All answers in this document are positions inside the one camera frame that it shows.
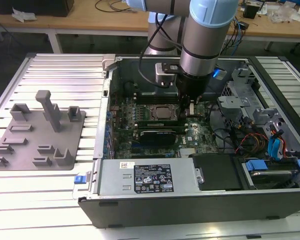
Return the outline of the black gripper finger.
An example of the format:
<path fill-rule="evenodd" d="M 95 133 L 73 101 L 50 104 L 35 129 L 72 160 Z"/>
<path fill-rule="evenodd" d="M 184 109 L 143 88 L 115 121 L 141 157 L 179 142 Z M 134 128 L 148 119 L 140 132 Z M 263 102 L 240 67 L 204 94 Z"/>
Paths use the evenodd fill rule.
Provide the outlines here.
<path fill-rule="evenodd" d="M 179 120 L 184 121 L 187 117 L 187 110 L 190 106 L 190 99 L 187 95 L 182 95 L 179 100 Z"/>
<path fill-rule="evenodd" d="M 198 117 L 201 115 L 197 108 L 197 105 L 200 102 L 200 100 L 201 100 L 201 96 L 198 96 L 198 97 L 190 100 L 190 116 L 191 117 Z"/>

